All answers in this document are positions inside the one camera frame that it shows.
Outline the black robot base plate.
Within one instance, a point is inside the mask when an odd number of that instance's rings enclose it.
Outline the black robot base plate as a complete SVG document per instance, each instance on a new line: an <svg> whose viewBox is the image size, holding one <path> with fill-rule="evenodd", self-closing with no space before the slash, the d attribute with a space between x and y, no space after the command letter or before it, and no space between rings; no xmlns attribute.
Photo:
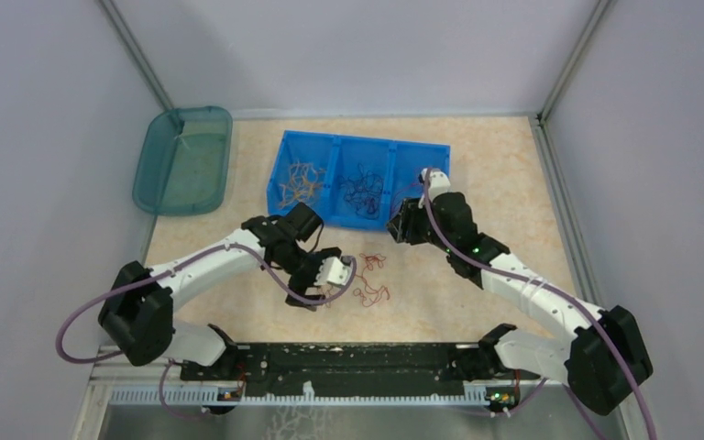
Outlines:
<svg viewBox="0 0 704 440"><path fill-rule="evenodd" d="M230 381L246 405L517 405L515 382L476 343L245 343L210 367L181 363L184 381Z"/></svg>

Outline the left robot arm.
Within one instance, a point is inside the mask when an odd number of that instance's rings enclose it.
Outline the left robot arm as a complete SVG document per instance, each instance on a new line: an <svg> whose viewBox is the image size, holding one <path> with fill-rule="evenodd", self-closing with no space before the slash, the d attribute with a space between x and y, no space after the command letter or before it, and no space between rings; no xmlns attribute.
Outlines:
<svg viewBox="0 0 704 440"><path fill-rule="evenodd" d="M190 300L250 270L266 271L287 294L287 304L313 310L329 298L308 290L348 290L357 263L338 247L301 244L324 226L305 203L284 215L255 216L211 246L151 268L134 261L118 273L98 324L134 367L160 358L193 363L218 380L237 370L236 343L218 326L189 324L174 315Z"/></svg>

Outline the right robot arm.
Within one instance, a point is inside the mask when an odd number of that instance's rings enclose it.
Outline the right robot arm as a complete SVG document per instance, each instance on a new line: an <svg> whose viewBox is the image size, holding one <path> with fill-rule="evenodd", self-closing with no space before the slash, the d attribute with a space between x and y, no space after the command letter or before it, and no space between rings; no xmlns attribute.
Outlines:
<svg viewBox="0 0 704 440"><path fill-rule="evenodd" d="M643 398L653 365L633 314L574 298L479 231L465 196L447 192L422 205L407 198L386 224L398 243L443 250L455 273L499 295L550 332L545 338L500 324L480 341L479 364L502 378L523 369L568 386L587 408L607 415L629 396Z"/></svg>

